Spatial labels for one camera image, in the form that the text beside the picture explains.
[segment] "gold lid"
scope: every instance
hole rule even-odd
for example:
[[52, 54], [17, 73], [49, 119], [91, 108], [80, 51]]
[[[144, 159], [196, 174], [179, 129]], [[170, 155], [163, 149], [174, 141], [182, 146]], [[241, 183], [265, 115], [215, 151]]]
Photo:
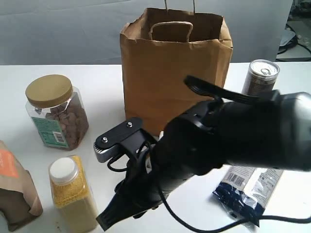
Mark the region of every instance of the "gold lid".
[[51, 74], [34, 80], [26, 88], [26, 97], [37, 108], [51, 108], [66, 102], [73, 89], [69, 78]]

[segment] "paper bag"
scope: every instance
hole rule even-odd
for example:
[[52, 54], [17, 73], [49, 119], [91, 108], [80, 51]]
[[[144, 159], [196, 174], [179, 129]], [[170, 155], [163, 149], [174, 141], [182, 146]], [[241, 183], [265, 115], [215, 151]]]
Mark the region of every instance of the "paper bag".
[[199, 101], [183, 79], [224, 86], [232, 41], [222, 16], [156, 8], [120, 34], [126, 118], [140, 117], [159, 135], [167, 122]]
[[33, 180], [0, 140], [0, 212], [14, 231], [43, 212]]

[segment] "white tabletop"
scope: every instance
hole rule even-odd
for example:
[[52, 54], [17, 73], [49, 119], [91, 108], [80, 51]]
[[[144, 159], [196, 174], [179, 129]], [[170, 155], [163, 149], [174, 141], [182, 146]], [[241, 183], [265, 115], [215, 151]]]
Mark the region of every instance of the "white tabletop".
[[[311, 63], [280, 63], [281, 73], [275, 88], [282, 93], [311, 92]], [[230, 64], [225, 88], [241, 91], [248, 64]], [[34, 79], [47, 74], [63, 74], [80, 89], [89, 120], [89, 130], [81, 145], [73, 151], [62, 151], [43, 146], [26, 109], [25, 89]], [[48, 165], [54, 160], [72, 154], [80, 155], [86, 175], [93, 189], [99, 211], [103, 211], [114, 195], [115, 185], [124, 173], [108, 170], [106, 164], [97, 162], [93, 142], [97, 136], [119, 124], [124, 117], [121, 66], [0, 66], [0, 140], [28, 169], [36, 185], [44, 213], [16, 233], [65, 233], [64, 223], [53, 207], [48, 178]], [[124, 166], [126, 158], [116, 166]], [[168, 198], [172, 209], [187, 223], [201, 229], [216, 229], [232, 220], [212, 191], [223, 178], [228, 166], [213, 170], [208, 175], [193, 177]], [[311, 173], [286, 171], [265, 211], [269, 215], [309, 217], [311, 214]], [[0, 217], [0, 232], [6, 233], [5, 220]], [[93, 233], [103, 232], [100, 227]], [[109, 233], [190, 232], [177, 223], [163, 205], [148, 211], [140, 219], [129, 218], [111, 229]], [[229, 230], [230, 233], [249, 232], [245, 226]], [[277, 221], [261, 221], [256, 232], [309, 233], [311, 225], [298, 225]]]

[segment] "gray backdrop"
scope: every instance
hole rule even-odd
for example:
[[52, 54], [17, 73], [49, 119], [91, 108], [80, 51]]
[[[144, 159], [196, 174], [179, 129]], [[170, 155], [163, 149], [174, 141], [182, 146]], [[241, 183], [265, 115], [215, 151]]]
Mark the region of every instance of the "gray backdrop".
[[[292, 0], [196, 0], [223, 15], [232, 62], [274, 60]], [[168, 0], [192, 10], [192, 0]], [[164, 0], [0, 0], [0, 65], [119, 64], [119, 32]]]

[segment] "glass jar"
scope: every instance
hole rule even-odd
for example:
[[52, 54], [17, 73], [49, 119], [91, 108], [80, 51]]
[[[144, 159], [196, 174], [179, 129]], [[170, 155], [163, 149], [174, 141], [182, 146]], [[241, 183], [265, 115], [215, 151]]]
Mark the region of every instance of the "glass jar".
[[43, 143], [65, 150], [77, 148], [88, 130], [79, 90], [63, 75], [46, 75], [26, 89], [26, 109]]
[[60, 158], [49, 167], [52, 199], [70, 232], [85, 233], [97, 227], [96, 208], [81, 158]]

